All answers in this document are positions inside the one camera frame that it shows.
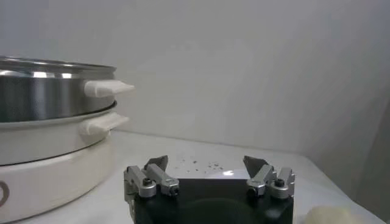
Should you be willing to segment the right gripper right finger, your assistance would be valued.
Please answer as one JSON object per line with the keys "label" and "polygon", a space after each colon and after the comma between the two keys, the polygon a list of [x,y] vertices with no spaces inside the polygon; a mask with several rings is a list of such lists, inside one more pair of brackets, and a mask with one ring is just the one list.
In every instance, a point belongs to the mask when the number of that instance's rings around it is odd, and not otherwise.
{"label": "right gripper right finger", "polygon": [[282,167],[279,173],[264,159],[244,156],[243,163],[250,178],[246,181],[250,198],[271,197],[284,200],[294,196],[295,173],[289,167]]}

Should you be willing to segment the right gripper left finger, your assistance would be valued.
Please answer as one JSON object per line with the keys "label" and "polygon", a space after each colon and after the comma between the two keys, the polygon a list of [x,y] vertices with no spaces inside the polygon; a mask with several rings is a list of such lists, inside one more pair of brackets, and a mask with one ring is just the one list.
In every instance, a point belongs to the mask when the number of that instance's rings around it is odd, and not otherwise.
{"label": "right gripper left finger", "polygon": [[159,192],[169,197],[180,194],[179,180],[166,173],[168,156],[151,158],[141,169],[128,166],[124,171],[124,199],[131,201],[136,196],[152,198]]}

